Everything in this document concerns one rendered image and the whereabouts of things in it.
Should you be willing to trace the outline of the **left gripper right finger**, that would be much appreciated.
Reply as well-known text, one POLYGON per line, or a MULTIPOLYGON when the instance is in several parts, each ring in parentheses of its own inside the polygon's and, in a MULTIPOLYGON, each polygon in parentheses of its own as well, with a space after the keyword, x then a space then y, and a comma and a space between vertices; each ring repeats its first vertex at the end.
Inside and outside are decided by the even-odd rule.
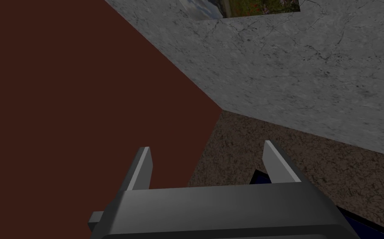
POLYGON ((306 182, 306 177, 275 141, 264 142, 262 161, 272 183, 306 182))

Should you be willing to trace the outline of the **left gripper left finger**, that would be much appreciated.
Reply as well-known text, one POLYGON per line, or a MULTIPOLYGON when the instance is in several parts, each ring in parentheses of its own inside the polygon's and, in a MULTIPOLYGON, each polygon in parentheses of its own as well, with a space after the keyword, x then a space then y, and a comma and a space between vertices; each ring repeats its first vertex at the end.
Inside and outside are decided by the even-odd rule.
POLYGON ((150 147, 138 149, 119 191, 149 189, 153 171, 150 147))

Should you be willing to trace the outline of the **dark blue flat object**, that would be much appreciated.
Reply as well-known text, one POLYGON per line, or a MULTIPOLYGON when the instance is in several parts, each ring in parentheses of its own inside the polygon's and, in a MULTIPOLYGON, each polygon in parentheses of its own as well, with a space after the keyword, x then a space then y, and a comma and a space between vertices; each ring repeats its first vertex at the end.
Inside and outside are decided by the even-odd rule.
MULTIPOLYGON (((250 184, 271 183, 269 176, 259 170, 255 170, 250 184)), ((344 208, 337 206, 341 214, 346 218, 360 239, 384 239, 384 227, 358 216, 344 208)))

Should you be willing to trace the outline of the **landscape picture on wall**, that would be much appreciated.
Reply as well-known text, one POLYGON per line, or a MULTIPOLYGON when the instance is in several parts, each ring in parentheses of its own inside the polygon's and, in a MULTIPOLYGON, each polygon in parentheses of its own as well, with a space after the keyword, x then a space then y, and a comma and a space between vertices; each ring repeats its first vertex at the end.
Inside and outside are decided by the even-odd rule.
POLYGON ((195 21, 300 12, 299 0, 179 0, 195 21))

